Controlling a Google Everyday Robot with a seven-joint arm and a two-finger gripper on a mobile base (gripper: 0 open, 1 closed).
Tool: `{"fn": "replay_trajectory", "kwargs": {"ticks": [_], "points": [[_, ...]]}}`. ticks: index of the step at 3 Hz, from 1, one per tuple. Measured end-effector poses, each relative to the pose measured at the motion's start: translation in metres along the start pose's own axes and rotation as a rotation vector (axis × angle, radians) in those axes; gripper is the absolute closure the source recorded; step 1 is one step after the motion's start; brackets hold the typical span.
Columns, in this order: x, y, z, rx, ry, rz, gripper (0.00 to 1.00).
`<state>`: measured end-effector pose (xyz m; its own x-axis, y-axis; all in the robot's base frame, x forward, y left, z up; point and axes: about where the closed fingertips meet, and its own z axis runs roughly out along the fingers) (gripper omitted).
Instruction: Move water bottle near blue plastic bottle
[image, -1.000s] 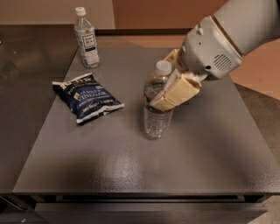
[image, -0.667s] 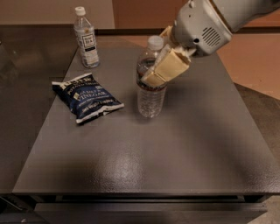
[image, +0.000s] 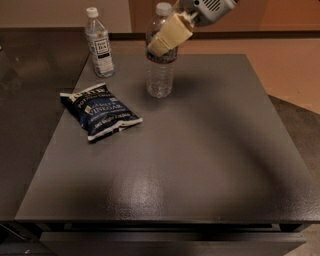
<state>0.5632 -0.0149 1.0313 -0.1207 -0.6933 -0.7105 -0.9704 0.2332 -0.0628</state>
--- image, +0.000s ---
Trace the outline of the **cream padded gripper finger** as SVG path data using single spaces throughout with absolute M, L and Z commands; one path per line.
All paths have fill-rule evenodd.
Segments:
M 161 57 L 185 42 L 193 35 L 193 19 L 186 12 L 172 14 L 147 45 L 148 51 Z

